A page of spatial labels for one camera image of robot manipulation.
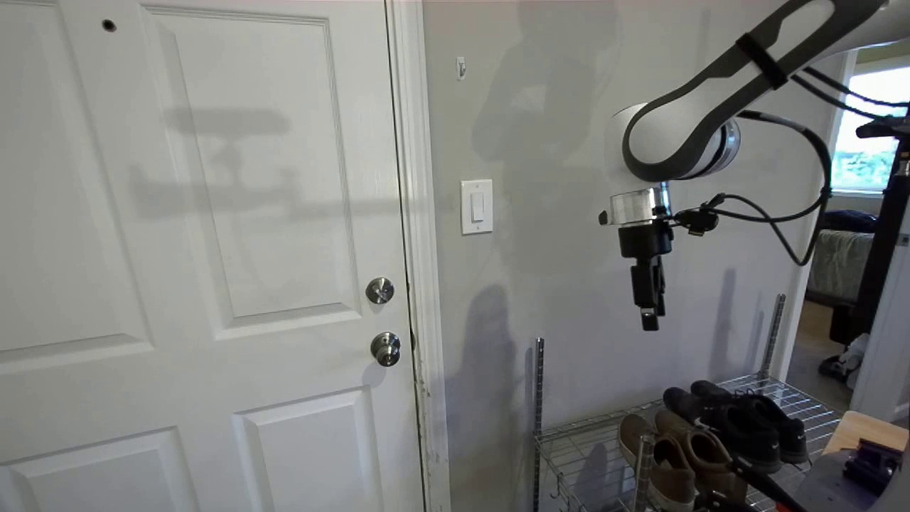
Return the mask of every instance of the gray wall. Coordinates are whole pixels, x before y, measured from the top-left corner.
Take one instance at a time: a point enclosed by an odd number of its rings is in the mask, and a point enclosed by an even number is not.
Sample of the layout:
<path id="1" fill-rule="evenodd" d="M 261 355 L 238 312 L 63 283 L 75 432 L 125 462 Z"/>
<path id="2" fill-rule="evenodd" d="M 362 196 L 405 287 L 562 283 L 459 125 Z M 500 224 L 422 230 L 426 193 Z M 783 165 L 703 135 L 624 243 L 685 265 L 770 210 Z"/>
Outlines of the gray wall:
<path id="1" fill-rule="evenodd" d="M 595 216 L 618 160 L 611 113 L 692 78 L 763 14 L 769 4 L 752 0 L 430 0 L 456 512 L 527 509 L 527 366 L 538 337 L 548 339 L 548 428 L 756 366 L 774 298 L 797 275 L 769 227 L 680 233 L 666 258 L 669 320 L 642 334 L 618 233 Z M 831 128 L 827 109 L 790 88 L 760 109 Z M 756 125 L 746 140 L 727 173 L 680 184 L 676 204 L 740 192 L 794 210 L 816 193 L 803 140 Z M 459 182 L 474 177 L 494 179 L 489 236 L 460 236 Z"/>

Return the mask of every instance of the switch plate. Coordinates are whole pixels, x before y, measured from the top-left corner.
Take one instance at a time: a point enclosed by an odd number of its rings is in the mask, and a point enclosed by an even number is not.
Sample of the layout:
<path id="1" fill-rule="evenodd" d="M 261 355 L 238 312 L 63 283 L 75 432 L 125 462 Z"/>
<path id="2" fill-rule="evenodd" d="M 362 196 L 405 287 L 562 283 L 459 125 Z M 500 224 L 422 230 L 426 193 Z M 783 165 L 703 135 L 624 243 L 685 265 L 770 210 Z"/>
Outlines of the switch plate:
<path id="1" fill-rule="evenodd" d="M 460 233 L 491 230 L 491 179 L 460 182 Z"/>

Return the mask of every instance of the white door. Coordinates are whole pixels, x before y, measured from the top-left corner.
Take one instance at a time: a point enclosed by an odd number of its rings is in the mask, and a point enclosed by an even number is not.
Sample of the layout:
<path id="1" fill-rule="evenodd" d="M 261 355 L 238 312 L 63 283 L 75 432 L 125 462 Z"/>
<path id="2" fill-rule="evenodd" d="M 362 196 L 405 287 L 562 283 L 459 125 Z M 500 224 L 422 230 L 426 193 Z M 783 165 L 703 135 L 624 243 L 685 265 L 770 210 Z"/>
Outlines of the white door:
<path id="1" fill-rule="evenodd" d="M 0 0 L 4 512 L 416 512 L 407 339 L 380 0 Z"/>

